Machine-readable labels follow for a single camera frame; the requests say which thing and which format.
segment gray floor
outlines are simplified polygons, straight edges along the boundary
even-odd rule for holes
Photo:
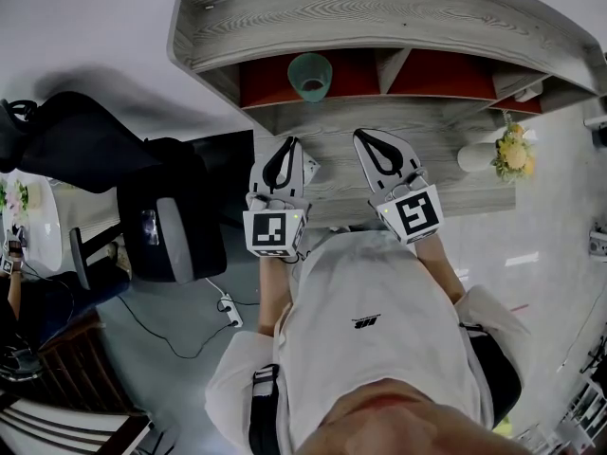
[[[607,152],[593,148],[576,107],[525,125],[536,131],[538,166],[532,180],[518,184],[516,210],[449,218],[441,229],[464,285],[482,283],[508,308],[522,307],[517,315],[534,335],[535,365],[511,416],[517,432],[539,422],[554,426],[607,320],[607,264],[586,253],[590,226],[607,212]],[[227,244],[230,266],[214,280],[236,300],[256,300],[256,261],[233,231]],[[124,297],[148,327],[191,355],[228,323],[215,310],[218,296],[206,282],[136,282]],[[233,332],[222,332],[197,360],[181,360],[118,300],[100,310],[107,348],[126,388],[160,429],[171,429],[168,438],[178,436],[173,453],[233,453],[204,411],[205,384]],[[256,307],[239,311],[245,328],[254,329]]]
[[[229,267],[213,281],[237,301],[258,301],[256,259],[244,249],[240,233],[230,228],[223,233]],[[139,320],[171,340],[181,355],[194,355],[206,338],[230,323],[228,316],[215,308],[219,292],[205,281],[183,286],[134,281],[123,297]],[[238,310],[245,328],[254,329],[258,307],[239,306]],[[119,300],[105,303],[99,311],[106,325],[108,354],[125,388],[140,407],[151,413],[160,430],[169,430],[168,441],[178,437],[172,453],[232,453],[204,411],[204,388],[236,331],[222,331],[197,359],[185,360],[137,325]],[[170,446],[163,441],[158,453]]]

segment person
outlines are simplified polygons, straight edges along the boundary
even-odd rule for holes
[[[258,331],[232,338],[206,388],[225,438],[253,451],[249,428],[267,415],[251,415],[253,376],[275,364],[278,449],[256,454],[528,453],[491,432],[462,335],[463,319],[490,324],[523,384],[528,330],[483,287],[465,291],[438,235],[414,247],[389,231],[336,235],[305,258],[293,296],[287,265],[261,258]]]
[[[74,271],[23,282],[22,275],[28,272],[23,268],[21,244],[10,241],[9,251],[12,272],[0,272],[0,291],[7,292],[6,299],[0,300],[0,376],[20,381],[42,369],[38,350],[59,336],[72,320],[127,290],[132,275],[126,250],[112,244],[109,256],[88,268],[90,290],[81,287]]]

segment black strap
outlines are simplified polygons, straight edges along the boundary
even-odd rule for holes
[[[253,376],[248,443],[254,455],[280,455],[276,433],[278,364],[268,364]]]
[[[460,324],[468,331],[470,344],[483,369],[493,402],[493,427],[497,427],[521,397],[523,386],[502,348],[480,325]]]

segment white wall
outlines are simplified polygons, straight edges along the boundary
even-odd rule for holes
[[[607,0],[543,0],[607,44]],[[0,0],[0,97],[83,91],[141,137],[214,135],[246,118],[171,64],[175,0]]]

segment white table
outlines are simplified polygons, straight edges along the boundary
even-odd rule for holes
[[[28,209],[24,224],[28,241],[25,257],[34,267],[42,265],[51,272],[62,268],[64,255],[70,251],[72,228],[80,228],[83,241],[87,241],[120,221],[115,189],[96,194],[16,170],[0,177],[8,184],[15,180],[24,185],[40,184],[41,204]],[[13,224],[13,214],[7,208],[3,208],[2,224],[4,231]]]

